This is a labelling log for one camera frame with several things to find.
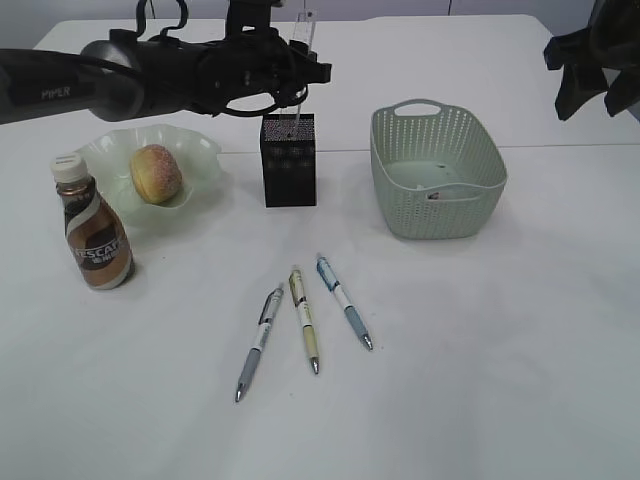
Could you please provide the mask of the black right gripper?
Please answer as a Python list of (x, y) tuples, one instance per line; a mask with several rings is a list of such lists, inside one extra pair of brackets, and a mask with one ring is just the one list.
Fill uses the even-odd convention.
[(639, 73), (621, 71), (609, 86), (602, 67), (639, 67), (639, 2), (599, 1), (585, 28), (552, 37), (543, 56), (548, 70), (563, 66), (555, 100), (560, 120), (568, 120), (593, 97), (606, 92), (604, 103), (610, 117), (629, 109), (639, 102)]

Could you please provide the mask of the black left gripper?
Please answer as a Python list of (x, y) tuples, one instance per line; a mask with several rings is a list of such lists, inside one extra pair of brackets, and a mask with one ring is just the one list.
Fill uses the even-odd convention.
[(320, 62), (303, 42), (285, 41), (274, 28), (246, 31), (201, 46), (192, 101), (202, 113), (233, 113), (230, 102), (260, 94), (273, 99), (262, 113), (297, 107), (308, 97), (311, 84), (331, 81), (330, 63)]

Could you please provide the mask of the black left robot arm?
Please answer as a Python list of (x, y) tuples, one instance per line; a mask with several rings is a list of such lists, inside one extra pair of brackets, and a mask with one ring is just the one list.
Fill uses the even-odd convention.
[[(138, 40), (113, 29), (81, 53), (4, 49), (1, 121), (4, 124), (89, 110), (108, 122), (190, 111), (247, 118), (297, 106), (311, 84), (327, 84), (332, 66), (274, 28), (222, 40), (188, 43), (156, 35)], [(241, 111), (232, 101), (268, 94), (272, 105)]]

